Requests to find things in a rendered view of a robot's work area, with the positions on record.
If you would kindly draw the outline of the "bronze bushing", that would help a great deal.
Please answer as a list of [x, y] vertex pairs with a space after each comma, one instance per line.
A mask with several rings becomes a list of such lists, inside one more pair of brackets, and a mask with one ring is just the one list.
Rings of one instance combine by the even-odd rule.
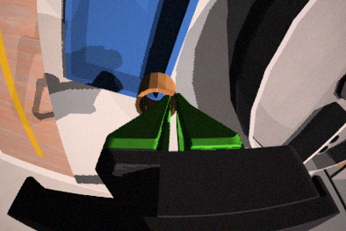
[[141, 80], [135, 101], [136, 111], [140, 115], [160, 101], [147, 97], [146, 95], [150, 92], [160, 92], [165, 95], [170, 95], [170, 117], [172, 117], [177, 110], [176, 86], [172, 78], [159, 72], [144, 76]]

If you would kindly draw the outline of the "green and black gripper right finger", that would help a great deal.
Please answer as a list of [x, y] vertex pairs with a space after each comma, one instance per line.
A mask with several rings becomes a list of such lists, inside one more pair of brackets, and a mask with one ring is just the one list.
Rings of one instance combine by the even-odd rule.
[[240, 135], [191, 105], [177, 93], [178, 151], [244, 148]]

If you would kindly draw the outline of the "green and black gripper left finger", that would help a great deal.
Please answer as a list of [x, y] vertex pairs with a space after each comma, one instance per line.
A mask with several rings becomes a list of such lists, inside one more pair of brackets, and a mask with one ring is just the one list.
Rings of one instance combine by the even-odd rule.
[[102, 150], [148, 148], [169, 151], [169, 134], [170, 95], [164, 95], [155, 106], [108, 134]]

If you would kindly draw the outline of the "grey metal bushing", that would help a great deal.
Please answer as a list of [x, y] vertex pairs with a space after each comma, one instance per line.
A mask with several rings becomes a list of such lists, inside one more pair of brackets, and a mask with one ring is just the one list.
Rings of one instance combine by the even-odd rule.
[[340, 139], [340, 137], [341, 137], [341, 135], [338, 134], [333, 140], [331, 140], [331, 141], [328, 143], [328, 145], [331, 145], [331, 144], [337, 142], [337, 141]]
[[328, 149], [329, 149], [329, 145], [327, 144], [326, 147], [324, 147], [323, 149], [321, 149], [321, 151], [319, 151], [319, 152], [317, 153], [317, 155], [324, 153], [324, 152], [327, 151]]

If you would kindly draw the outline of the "blue crate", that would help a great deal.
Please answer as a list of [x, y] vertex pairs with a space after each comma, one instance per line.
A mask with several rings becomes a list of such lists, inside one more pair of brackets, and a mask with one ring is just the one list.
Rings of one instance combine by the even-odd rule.
[[66, 0], [67, 79], [129, 97], [171, 77], [199, 0]]

